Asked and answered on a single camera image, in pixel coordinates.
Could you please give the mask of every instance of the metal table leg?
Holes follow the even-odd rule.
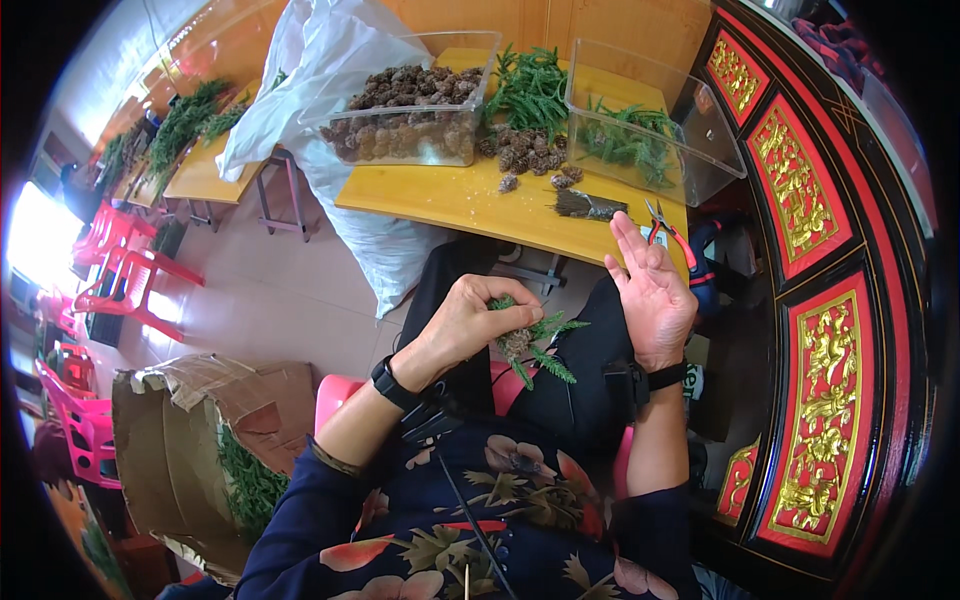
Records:
[[[290,198],[294,203],[294,214],[297,216],[297,222],[288,223],[271,218],[270,208],[267,206],[267,194],[263,189],[263,179],[257,175],[256,186],[260,193],[260,206],[263,208],[263,216],[260,217],[258,222],[260,225],[266,226],[267,231],[271,234],[274,233],[275,228],[299,231],[303,235],[303,241],[309,242],[310,234],[307,233],[306,224],[303,222],[303,206],[300,204],[300,185],[297,182],[297,162],[294,160],[294,156],[282,148],[277,148],[267,161],[286,170],[287,181],[290,183]]]
[[[219,228],[220,225],[217,223],[216,219],[213,218],[213,206],[207,200],[203,200],[201,202],[203,202],[204,206],[206,207],[205,217],[202,217],[197,213],[196,201],[194,201],[192,198],[187,199],[186,203],[190,205],[190,220],[193,221],[193,224],[196,226],[199,226],[200,223],[209,225],[210,229],[216,233],[217,228]]]
[[[553,259],[550,261],[550,269],[546,273],[534,271],[533,269],[525,269],[523,267],[515,267],[514,265],[502,262],[493,265],[493,272],[521,279],[530,279],[531,281],[541,283],[543,285],[542,294],[548,296],[554,287],[564,287],[566,285],[566,277],[560,275],[560,271],[563,270],[565,263],[565,256],[554,254]]]

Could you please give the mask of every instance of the tiled floor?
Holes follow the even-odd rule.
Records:
[[[373,315],[376,297],[347,246],[326,220],[301,176],[310,242],[278,230],[269,235],[256,220],[253,194],[240,205],[219,210],[214,233],[189,226],[177,261],[206,277],[206,286],[161,273],[150,307],[175,321],[182,343],[141,325],[124,321],[119,348],[87,343],[97,361],[97,392],[109,395],[114,369],[139,369],[195,352],[216,351],[238,359],[309,361],[315,383],[330,373],[365,376],[374,362],[391,352],[408,299],[382,321]],[[282,174],[267,182],[274,216],[293,218],[289,189]],[[544,268],[545,252],[524,251],[520,263]],[[566,310],[573,317],[583,307],[593,283],[605,271],[570,260],[567,284],[543,299],[548,314]],[[540,287],[530,284],[539,292]]]

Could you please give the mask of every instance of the plastic storage box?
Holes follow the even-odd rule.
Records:
[[[707,84],[661,62],[578,37],[565,100],[571,165],[690,206],[747,175]]]
[[[500,44],[498,32],[455,31],[431,32],[398,36],[414,50],[411,55],[425,58],[396,63],[384,57],[383,67],[376,71],[350,72],[343,75],[348,90],[334,110],[315,103],[298,121],[317,128],[317,133],[334,154],[346,165],[429,164],[468,166],[473,162],[476,129],[480,124],[484,94],[490,81],[493,61]],[[449,67],[453,73],[479,67],[483,69],[479,84],[462,104],[428,104],[425,106],[366,108],[347,110],[349,100],[364,92],[367,77],[388,67],[406,65],[429,69]]]

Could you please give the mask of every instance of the white plastic bag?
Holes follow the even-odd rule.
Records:
[[[388,66],[428,64],[424,48],[396,39],[410,33],[375,0],[291,0],[274,29],[256,99],[216,158],[221,179],[236,181],[244,165],[265,160],[276,144],[290,151],[376,293],[377,318],[417,284],[427,255],[450,239],[450,232],[334,206],[351,168],[299,118],[307,108],[343,109],[371,73]],[[287,79],[271,90],[280,70]]]

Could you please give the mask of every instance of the smartwatch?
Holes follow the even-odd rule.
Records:
[[[416,394],[396,383],[394,372],[390,369],[390,360],[393,357],[391,354],[377,363],[376,367],[373,367],[370,377],[373,380],[374,388],[380,395],[398,406],[406,415],[420,406],[420,399]]]
[[[636,361],[620,359],[604,367],[603,376],[608,395],[619,407],[616,412],[622,410],[622,419],[629,424],[636,420],[636,411],[650,401],[651,392],[684,380],[686,361],[648,373]]]

